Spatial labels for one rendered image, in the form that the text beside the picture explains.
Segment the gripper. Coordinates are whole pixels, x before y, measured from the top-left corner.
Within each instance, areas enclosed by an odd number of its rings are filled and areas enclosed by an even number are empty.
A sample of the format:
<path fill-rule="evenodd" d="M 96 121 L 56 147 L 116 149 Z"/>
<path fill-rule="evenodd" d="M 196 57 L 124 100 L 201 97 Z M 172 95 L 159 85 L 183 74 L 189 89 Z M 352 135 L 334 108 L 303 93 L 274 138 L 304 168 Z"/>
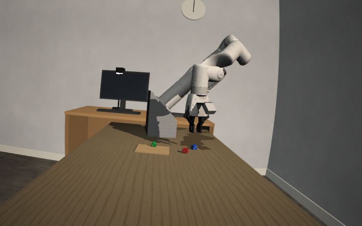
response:
<path fill-rule="evenodd" d="M 194 133 L 195 117 L 198 117 L 197 132 L 202 132 L 202 125 L 209 118 L 209 115 L 205 113 L 202 105 L 197 103 L 209 102 L 207 94 L 190 93 L 187 98 L 184 118 L 189 122 L 189 132 Z"/>

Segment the tan flat mat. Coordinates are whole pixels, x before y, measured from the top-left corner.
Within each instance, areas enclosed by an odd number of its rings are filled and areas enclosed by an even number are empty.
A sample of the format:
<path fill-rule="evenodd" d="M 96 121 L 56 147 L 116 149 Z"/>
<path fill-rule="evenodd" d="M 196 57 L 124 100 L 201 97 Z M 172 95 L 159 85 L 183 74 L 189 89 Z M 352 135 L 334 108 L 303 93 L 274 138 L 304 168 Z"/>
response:
<path fill-rule="evenodd" d="M 169 147 L 167 147 L 167 146 L 152 147 L 151 145 L 138 144 L 138 146 L 136 147 L 134 152 L 169 155 Z"/>

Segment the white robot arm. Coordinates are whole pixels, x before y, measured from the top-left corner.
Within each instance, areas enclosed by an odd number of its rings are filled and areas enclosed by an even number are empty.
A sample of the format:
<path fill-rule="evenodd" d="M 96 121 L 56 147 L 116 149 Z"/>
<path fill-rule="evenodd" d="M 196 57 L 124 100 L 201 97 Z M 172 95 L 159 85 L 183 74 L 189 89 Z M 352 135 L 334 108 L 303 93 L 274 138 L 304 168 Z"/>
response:
<path fill-rule="evenodd" d="M 189 92 L 207 94 L 225 76 L 224 67 L 232 65 L 235 60 L 240 65 L 246 65 L 251 55 L 244 45 L 233 35 L 228 35 L 218 49 L 209 55 L 201 64 L 194 64 L 160 97 L 159 101 L 170 111 Z M 212 102 L 197 103 L 202 105 L 206 114 L 217 111 Z"/>

